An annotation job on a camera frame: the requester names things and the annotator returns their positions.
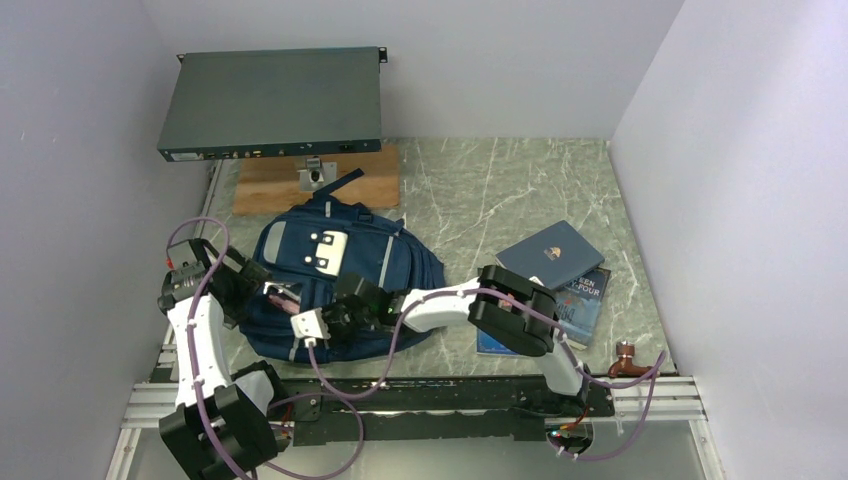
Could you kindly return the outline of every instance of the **marble floor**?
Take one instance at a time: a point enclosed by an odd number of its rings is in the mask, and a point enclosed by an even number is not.
[[[559,220],[573,225],[606,258],[612,276],[594,343],[575,352],[593,372],[615,360],[615,343],[636,344],[637,364],[668,349],[606,143],[595,139],[401,138],[401,205],[378,211],[406,218],[407,228],[445,263],[449,284],[475,276],[495,253]],[[274,215],[234,216],[240,161],[224,165],[209,214],[227,224],[232,244],[252,253]],[[221,236],[204,231],[216,247]],[[224,333],[229,366],[259,358],[238,331]],[[391,376],[519,375],[539,373],[532,360],[479,355],[475,329],[451,327],[397,354]],[[283,377],[312,377],[308,366],[272,360]],[[375,377],[385,358],[327,365],[330,377]],[[675,372],[668,357],[662,371]]]

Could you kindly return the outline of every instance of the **navy blue backpack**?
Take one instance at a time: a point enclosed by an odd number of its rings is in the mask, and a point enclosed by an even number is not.
[[[271,272],[275,282],[291,285],[301,312],[332,302],[336,277],[348,272],[386,291],[445,286],[444,266],[403,228],[402,220],[374,215],[361,203],[347,205],[332,196],[362,175],[357,169],[315,191],[309,201],[275,218],[259,236],[253,259]],[[272,305],[263,292],[251,299],[247,310],[250,320],[240,323],[239,329],[256,353],[309,363],[306,348],[294,343],[290,314]],[[397,349],[411,347],[427,335],[404,328]],[[327,363],[385,355],[390,340],[390,333],[362,329],[353,342],[331,341],[330,348],[319,344],[315,356],[319,363]]]

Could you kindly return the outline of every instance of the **backpack strap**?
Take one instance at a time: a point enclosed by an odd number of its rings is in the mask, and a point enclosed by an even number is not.
[[[343,176],[342,178],[336,179],[335,182],[329,183],[329,184],[324,185],[323,187],[319,188],[318,190],[315,190],[314,192],[312,192],[312,198],[330,196],[336,190],[344,187],[348,183],[356,180],[357,178],[359,178],[363,175],[365,175],[365,172],[363,172],[361,168],[357,168],[356,170],[348,173],[347,175]]]

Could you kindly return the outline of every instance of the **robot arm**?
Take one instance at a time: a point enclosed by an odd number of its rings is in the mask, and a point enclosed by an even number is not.
[[[359,328],[385,328],[407,312],[403,325],[416,332],[471,323],[514,352],[532,357],[548,388],[577,395],[584,381],[553,329],[479,289],[504,293],[532,309],[555,318],[556,301],[549,289],[498,266],[485,267],[479,278],[438,290],[387,293],[358,275],[339,278],[336,301],[291,318],[295,336],[315,345],[344,337]]]
[[[213,448],[207,437],[197,405],[188,348],[188,314],[200,280],[212,265],[210,253],[218,256],[206,240],[192,239],[168,249],[173,270],[168,272],[159,297],[159,308],[174,328],[180,373],[176,411],[159,420],[163,443],[192,480],[231,479],[235,474]],[[220,331],[245,320],[244,307],[268,273],[235,249],[226,256],[238,265],[226,263],[215,271],[207,289],[199,297],[193,336],[195,360],[202,379],[203,404],[212,428],[230,457],[245,470],[273,459],[288,445],[268,423],[268,406],[286,398],[274,369],[257,362],[232,376],[227,368]]]
[[[245,305],[264,284],[274,286],[268,273],[235,249],[215,271],[207,289],[198,292],[200,280],[212,264],[209,254],[218,253],[205,240],[193,239],[169,248],[173,270],[168,272],[159,298],[160,309],[174,327],[180,371],[176,411],[159,421],[159,433],[177,462],[192,480],[231,479],[234,473],[213,448],[206,435],[191,378],[188,348],[188,313],[195,294],[200,294],[193,336],[195,360],[202,380],[202,398],[211,428],[229,457],[248,471],[273,459],[288,445],[268,423],[268,406],[288,398],[282,382],[267,362],[257,362],[232,376],[220,342],[221,327],[246,321]],[[307,345],[322,341],[345,341],[362,328],[399,327],[418,332],[468,322],[511,350],[533,357],[555,393],[585,393],[574,365],[552,328],[528,314],[504,304],[478,289],[497,290],[551,318],[555,317],[553,292],[503,268],[489,266],[479,278],[439,290],[386,292],[357,275],[343,275],[336,284],[335,301],[324,308],[292,316],[295,335]]]

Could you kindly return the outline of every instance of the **blue book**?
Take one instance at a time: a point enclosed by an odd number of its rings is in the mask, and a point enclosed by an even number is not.
[[[595,268],[556,292],[557,318],[572,348],[583,350],[592,343],[609,277],[609,270]],[[516,355],[482,330],[477,330],[477,353]]]
[[[558,290],[597,267],[604,256],[566,221],[557,222],[495,255],[498,262],[524,278]]]

